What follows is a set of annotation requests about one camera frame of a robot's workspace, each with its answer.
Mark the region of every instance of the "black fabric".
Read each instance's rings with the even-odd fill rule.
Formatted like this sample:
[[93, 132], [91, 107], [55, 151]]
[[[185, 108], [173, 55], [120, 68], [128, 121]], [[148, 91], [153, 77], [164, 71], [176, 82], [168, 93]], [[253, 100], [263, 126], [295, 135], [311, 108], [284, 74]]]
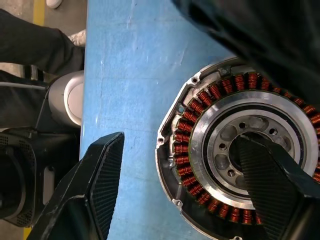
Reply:
[[320, 1], [172, 1], [274, 84], [320, 110]]
[[60, 30], [32, 24], [0, 9], [0, 63], [35, 65], [61, 76], [83, 70], [84, 51]]
[[[75, 46], [58, 29], [38, 26], [0, 9], [0, 63], [35, 65], [63, 76], [84, 69], [85, 49]], [[0, 129], [35, 126], [46, 89], [6, 86], [47, 84], [0, 70]]]

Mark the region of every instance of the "white sneaker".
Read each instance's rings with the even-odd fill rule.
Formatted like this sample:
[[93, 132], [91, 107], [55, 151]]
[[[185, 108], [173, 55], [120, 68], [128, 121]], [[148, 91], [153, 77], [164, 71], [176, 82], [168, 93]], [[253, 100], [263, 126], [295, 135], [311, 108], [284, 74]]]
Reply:
[[46, 0], [46, 5], [51, 9], [56, 9], [61, 3], [62, 0]]

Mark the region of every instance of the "blue table surface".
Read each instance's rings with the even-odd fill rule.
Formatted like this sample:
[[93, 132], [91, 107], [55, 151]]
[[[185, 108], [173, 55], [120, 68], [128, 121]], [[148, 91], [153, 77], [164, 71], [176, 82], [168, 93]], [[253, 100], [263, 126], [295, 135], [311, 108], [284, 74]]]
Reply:
[[108, 240], [205, 240], [159, 182], [158, 128], [183, 83], [231, 53], [169, 0], [89, 0], [81, 156], [122, 131], [120, 184]]

